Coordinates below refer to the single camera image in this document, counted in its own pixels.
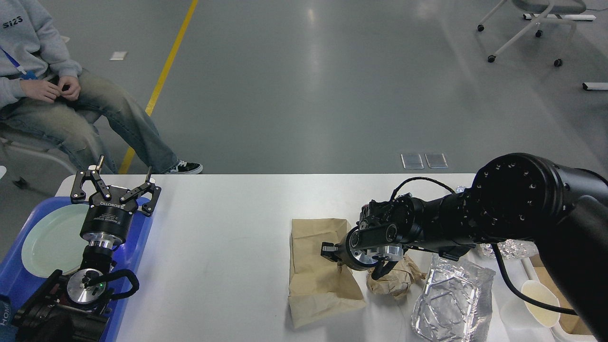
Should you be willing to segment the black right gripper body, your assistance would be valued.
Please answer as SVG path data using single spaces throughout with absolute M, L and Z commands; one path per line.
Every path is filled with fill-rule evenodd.
M 401 234 L 394 224 L 362 229 L 355 227 L 340 242 L 340 262 L 353 270 L 367 270 L 404 257 Z

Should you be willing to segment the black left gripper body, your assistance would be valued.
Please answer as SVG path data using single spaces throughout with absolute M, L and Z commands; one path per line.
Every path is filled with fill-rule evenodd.
M 111 236 L 115 246 L 126 243 L 138 207 L 139 204 L 134 199 L 125 204 L 89 200 L 89 209 L 80 231 L 81 238 L 91 242 L 103 234 Z

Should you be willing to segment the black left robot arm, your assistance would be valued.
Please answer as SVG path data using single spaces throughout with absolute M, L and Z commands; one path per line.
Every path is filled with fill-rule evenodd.
M 135 242 L 130 232 L 137 216 L 152 216 L 161 194 L 150 173 L 134 189 L 107 185 L 104 164 L 79 171 L 70 192 L 72 204 L 88 205 L 80 237 L 86 242 L 82 262 L 65 272 L 59 268 L 29 296 L 13 316 L 18 342 L 99 342 L 116 314 L 112 305 L 139 290 L 134 267 L 114 259 Z

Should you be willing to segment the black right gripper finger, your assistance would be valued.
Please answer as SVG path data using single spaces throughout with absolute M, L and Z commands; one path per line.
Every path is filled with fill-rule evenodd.
M 391 272 L 397 264 L 398 261 L 388 260 L 387 258 L 383 260 L 378 260 L 378 262 L 374 264 L 373 271 L 371 273 L 371 278 L 374 281 L 377 281 L 383 276 L 389 274 L 389 272 Z
M 328 261 L 341 263 L 342 258 L 339 255 L 341 247 L 342 244 L 340 243 L 322 242 L 321 256 Z

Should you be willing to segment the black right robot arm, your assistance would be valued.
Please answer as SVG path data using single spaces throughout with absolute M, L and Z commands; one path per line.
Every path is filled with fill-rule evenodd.
M 432 201 L 410 194 L 370 201 L 340 243 L 323 242 L 321 256 L 352 270 L 372 268 L 375 277 L 409 249 L 458 261 L 475 245 L 513 239 L 533 242 L 571 309 L 543 304 L 515 290 L 497 257 L 504 282 L 524 301 L 579 316 L 599 342 L 607 340 L 606 178 L 527 153 L 495 158 L 461 193 Z

